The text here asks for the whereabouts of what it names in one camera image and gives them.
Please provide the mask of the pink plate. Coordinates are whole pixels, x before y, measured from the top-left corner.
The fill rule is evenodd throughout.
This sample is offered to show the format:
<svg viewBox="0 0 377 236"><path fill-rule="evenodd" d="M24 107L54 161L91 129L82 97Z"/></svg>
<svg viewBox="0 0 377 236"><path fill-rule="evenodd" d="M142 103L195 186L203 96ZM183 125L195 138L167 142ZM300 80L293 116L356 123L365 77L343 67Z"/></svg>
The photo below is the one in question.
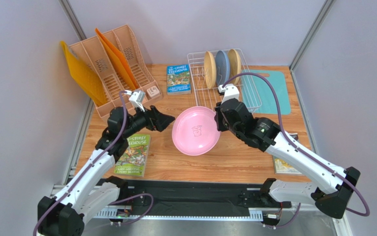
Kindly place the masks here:
<svg viewBox="0 0 377 236"><path fill-rule="evenodd" d="M203 106L184 110L175 120L172 141L183 154L198 156L210 151L220 138L216 112Z"/></svg>

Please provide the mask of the blue plate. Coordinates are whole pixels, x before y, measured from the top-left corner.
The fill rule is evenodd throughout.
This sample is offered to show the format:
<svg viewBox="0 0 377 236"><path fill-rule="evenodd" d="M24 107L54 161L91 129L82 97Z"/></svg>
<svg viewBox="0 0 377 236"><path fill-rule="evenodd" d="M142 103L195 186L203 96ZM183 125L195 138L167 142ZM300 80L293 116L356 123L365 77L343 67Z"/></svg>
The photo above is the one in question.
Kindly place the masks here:
<svg viewBox="0 0 377 236"><path fill-rule="evenodd" d="M215 63L217 68L216 83L217 86L223 85L229 80L230 62L226 52L220 50L215 56Z"/></svg>

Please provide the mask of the yellow plate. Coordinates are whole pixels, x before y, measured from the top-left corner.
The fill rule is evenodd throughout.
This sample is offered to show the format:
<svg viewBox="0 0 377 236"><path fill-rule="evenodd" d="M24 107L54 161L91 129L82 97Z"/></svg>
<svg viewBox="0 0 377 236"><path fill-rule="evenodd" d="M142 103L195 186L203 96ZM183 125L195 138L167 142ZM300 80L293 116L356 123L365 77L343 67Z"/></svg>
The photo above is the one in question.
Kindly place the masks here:
<svg viewBox="0 0 377 236"><path fill-rule="evenodd" d="M241 57L235 49L230 49L227 55L230 63L229 78L232 78L242 71Z"/></svg>
<svg viewBox="0 0 377 236"><path fill-rule="evenodd" d="M208 89L212 89L216 85L216 62L215 57L209 51L204 55L204 78Z"/></svg>

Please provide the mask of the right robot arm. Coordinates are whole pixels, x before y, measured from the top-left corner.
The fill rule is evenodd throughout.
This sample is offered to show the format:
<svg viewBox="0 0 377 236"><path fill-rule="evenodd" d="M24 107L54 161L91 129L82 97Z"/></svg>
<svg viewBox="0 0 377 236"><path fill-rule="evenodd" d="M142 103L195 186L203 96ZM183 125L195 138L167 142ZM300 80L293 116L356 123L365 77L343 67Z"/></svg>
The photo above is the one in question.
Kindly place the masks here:
<svg viewBox="0 0 377 236"><path fill-rule="evenodd" d="M294 140L268 118L255 118L235 98L218 102L215 121L219 131L229 130L246 145L283 159L310 179L310 182L283 182L274 178L264 183L264 192L277 202L314 204L322 213L341 219L347 209L360 171L329 164Z"/></svg>

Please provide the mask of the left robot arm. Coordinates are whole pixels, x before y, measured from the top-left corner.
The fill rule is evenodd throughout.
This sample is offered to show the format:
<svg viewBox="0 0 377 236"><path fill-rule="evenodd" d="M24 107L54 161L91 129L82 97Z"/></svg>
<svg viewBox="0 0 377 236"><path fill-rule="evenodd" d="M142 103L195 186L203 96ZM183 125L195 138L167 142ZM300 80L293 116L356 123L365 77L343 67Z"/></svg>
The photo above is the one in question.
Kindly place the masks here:
<svg viewBox="0 0 377 236"><path fill-rule="evenodd" d="M162 132L175 120L153 105L135 111L130 115L126 107L111 110L107 127L84 167L54 197L43 197L38 203L33 235L80 236L85 225L103 208L128 201L120 198L127 190L127 181L118 177L109 177L99 190L92 190L125 153L130 136L144 128Z"/></svg>

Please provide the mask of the white power adapter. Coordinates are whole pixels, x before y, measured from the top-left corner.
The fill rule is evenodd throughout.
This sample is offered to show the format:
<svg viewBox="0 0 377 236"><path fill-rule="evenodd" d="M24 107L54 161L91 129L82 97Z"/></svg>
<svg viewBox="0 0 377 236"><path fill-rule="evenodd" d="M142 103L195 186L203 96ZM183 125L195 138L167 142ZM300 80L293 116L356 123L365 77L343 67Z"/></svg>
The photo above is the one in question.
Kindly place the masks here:
<svg viewBox="0 0 377 236"><path fill-rule="evenodd" d="M147 89L147 94L150 98L154 98L156 96L159 96L161 92L157 86L151 86Z"/></svg>

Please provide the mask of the teal cutting board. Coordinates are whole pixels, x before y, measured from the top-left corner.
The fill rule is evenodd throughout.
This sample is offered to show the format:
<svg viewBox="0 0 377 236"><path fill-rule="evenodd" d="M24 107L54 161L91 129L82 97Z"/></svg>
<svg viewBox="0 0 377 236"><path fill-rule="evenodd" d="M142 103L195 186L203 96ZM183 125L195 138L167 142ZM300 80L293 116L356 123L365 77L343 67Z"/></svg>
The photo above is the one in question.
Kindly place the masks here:
<svg viewBox="0 0 377 236"><path fill-rule="evenodd" d="M284 74L274 70L250 69L249 71L260 74L269 81L277 95L281 114L289 115L291 106ZM265 81L255 76L245 75L241 77L241 82L242 101L251 112L273 115L278 113L273 93Z"/></svg>

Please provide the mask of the blue treehouse book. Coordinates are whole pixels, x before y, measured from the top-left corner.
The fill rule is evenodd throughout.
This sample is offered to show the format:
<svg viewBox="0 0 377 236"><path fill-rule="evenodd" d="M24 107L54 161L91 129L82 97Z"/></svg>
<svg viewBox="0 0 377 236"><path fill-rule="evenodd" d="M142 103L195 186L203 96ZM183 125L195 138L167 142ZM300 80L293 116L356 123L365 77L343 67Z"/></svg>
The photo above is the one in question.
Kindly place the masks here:
<svg viewBox="0 0 377 236"><path fill-rule="evenodd" d="M191 75L188 64L171 65L166 69L166 83L168 95L191 93Z"/></svg>

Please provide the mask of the green treehouse book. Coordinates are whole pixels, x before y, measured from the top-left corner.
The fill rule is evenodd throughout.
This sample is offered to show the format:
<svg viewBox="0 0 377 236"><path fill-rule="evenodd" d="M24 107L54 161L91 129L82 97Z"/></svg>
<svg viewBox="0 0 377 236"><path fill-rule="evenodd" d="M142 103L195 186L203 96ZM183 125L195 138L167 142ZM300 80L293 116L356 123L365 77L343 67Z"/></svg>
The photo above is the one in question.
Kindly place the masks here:
<svg viewBox="0 0 377 236"><path fill-rule="evenodd" d="M128 139L129 147L116 162L114 174L143 177L146 169L151 136L134 134Z"/></svg>

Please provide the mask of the pink desk file organizer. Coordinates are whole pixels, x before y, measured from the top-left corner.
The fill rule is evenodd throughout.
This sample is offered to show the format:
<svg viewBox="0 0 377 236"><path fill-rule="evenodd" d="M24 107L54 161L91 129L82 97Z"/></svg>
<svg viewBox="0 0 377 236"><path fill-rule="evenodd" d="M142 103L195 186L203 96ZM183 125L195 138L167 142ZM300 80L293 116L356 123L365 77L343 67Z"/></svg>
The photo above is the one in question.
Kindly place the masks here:
<svg viewBox="0 0 377 236"><path fill-rule="evenodd" d="M95 107L103 121L108 120L113 108L122 105L119 98L122 90L144 91L144 107L163 99L163 93L145 65L136 36L129 25L104 33L97 31L94 37L68 48L98 76L98 84L103 86L106 102Z"/></svg>

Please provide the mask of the yellow book at right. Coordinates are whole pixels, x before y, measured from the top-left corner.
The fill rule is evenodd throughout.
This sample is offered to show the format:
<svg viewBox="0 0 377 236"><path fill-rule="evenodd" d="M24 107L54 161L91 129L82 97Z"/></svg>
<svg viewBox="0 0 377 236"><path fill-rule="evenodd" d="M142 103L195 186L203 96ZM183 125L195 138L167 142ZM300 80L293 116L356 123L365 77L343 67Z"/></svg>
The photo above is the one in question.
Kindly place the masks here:
<svg viewBox="0 0 377 236"><path fill-rule="evenodd" d="M296 170L294 167L289 165L284 160L272 156L273 159L273 166L274 166L274 173L279 175L296 175L296 176L303 176L301 172Z"/></svg>

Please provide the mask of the orange file folder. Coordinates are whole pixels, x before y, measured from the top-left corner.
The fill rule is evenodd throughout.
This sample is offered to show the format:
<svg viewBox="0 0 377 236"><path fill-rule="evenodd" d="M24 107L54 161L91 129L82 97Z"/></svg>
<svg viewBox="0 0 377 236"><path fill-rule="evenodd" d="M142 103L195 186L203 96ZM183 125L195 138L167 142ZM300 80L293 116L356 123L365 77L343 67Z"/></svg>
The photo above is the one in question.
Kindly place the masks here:
<svg viewBox="0 0 377 236"><path fill-rule="evenodd" d="M98 28L95 28L95 32L101 41L115 71L131 90L138 89L139 84L137 83L124 54L117 47L115 47L114 44L98 30Z"/></svg>

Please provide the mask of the yellow file folder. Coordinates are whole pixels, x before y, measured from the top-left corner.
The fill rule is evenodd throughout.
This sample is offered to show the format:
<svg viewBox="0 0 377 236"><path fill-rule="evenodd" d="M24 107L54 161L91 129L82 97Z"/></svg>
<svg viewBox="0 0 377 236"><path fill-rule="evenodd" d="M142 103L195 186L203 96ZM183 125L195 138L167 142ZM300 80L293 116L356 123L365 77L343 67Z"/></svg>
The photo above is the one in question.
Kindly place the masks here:
<svg viewBox="0 0 377 236"><path fill-rule="evenodd" d="M108 100L98 75L64 41L60 41L60 45L74 81L97 106L106 104Z"/></svg>

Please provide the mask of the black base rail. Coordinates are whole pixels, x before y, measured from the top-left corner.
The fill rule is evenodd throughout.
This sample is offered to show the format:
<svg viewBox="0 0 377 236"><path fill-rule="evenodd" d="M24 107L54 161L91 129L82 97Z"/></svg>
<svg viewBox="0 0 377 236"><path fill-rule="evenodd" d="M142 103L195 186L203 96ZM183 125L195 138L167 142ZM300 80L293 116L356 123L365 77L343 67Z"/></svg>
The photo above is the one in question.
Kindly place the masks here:
<svg viewBox="0 0 377 236"><path fill-rule="evenodd" d="M260 195L261 184L128 180L120 199L136 196L123 205L133 215L241 217L249 208L291 209Z"/></svg>

